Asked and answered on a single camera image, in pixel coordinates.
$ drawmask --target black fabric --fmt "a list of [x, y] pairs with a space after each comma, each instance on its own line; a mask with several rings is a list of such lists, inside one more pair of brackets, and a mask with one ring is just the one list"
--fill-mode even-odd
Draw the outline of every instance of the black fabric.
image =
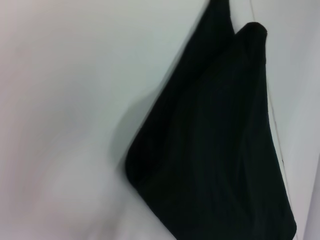
[[178, 240], [292, 240], [271, 136], [266, 29], [237, 34], [212, 0], [126, 156], [129, 182]]

